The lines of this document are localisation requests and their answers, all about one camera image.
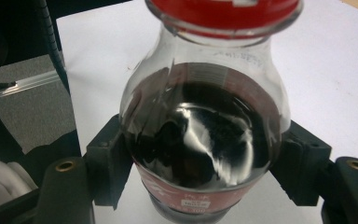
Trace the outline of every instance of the soda bottle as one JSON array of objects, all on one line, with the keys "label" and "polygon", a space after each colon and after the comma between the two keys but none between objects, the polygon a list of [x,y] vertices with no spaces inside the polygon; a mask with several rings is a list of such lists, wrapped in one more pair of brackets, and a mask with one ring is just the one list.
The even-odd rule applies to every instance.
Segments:
[{"label": "soda bottle", "polygon": [[124,90],[120,127],[157,210],[215,223],[279,155],[290,111],[269,37],[300,0],[146,0],[156,46]]}]

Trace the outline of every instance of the white table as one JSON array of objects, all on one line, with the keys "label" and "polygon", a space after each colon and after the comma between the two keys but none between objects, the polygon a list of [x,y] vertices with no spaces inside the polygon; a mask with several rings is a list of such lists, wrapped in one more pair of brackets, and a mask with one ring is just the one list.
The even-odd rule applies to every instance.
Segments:
[{"label": "white table", "polygon": [[[154,45],[159,23],[135,0],[60,18],[58,26],[84,152],[118,113],[125,83]],[[305,0],[298,21],[272,39],[292,119],[333,147],[332,160],[358,157],[358,10],[338,0]],[[267,174],[220,223],[322,223],[321,203],[295,207]],[[97,223],[170,223],[135,169],[118,210],[94,210]]]}]

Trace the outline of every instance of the cola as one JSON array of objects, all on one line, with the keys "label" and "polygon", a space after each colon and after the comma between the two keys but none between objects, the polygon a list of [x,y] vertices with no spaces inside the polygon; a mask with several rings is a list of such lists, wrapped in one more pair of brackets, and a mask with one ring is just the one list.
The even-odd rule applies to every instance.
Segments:
[{"label": "cola", "polygon": [[121,129],[153,204],[178,223],[215,223],[273,163],[279,113],[252,78],[210,63],[147,76]]}]

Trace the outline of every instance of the red label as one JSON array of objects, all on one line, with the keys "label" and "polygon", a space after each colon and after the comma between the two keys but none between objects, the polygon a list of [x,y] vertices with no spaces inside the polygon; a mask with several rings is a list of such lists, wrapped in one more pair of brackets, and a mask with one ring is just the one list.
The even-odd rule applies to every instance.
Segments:
[{"label": "red label", "polygon": [[237,203],[255,183],[230,191],[199,193],[175,188],[152,176],[141,165],[136,167],[146,188],[153,196],[170,208],[185,213],[214,213],[227,209]]}]

